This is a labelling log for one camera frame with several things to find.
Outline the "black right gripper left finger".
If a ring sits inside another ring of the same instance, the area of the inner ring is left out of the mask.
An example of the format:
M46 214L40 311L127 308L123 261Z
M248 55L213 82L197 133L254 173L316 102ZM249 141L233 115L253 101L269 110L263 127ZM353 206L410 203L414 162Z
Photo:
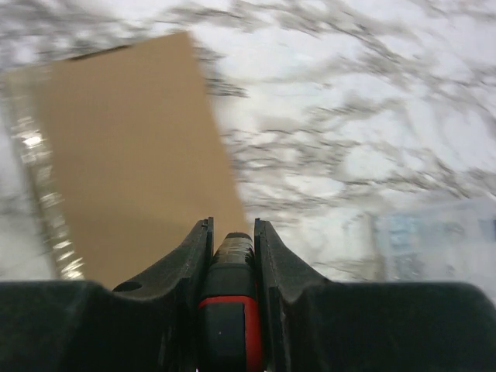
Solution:
M94 281L5 281L3 371L193 371L195 316L213 221L108 290Z

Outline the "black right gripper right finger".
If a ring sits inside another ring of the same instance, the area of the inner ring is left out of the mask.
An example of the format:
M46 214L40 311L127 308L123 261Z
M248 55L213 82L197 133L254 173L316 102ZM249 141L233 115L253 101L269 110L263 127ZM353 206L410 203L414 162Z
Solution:
M254 225L269 371L493 371L495 308L464 283L330 281Z

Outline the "red black utility knife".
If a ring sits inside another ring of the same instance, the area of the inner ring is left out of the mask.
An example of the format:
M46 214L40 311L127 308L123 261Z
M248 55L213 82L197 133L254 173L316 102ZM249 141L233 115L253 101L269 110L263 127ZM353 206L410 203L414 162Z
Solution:
M198 303L198 370L264 370L253 241L231 232L212 257Z

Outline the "brown cardboard express box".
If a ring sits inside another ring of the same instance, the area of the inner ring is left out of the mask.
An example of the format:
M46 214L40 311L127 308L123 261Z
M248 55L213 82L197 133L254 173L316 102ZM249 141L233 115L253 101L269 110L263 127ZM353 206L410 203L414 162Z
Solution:
M107 288L176 248L248 225L191 37L151 40L2 75L9 130L57 274Z

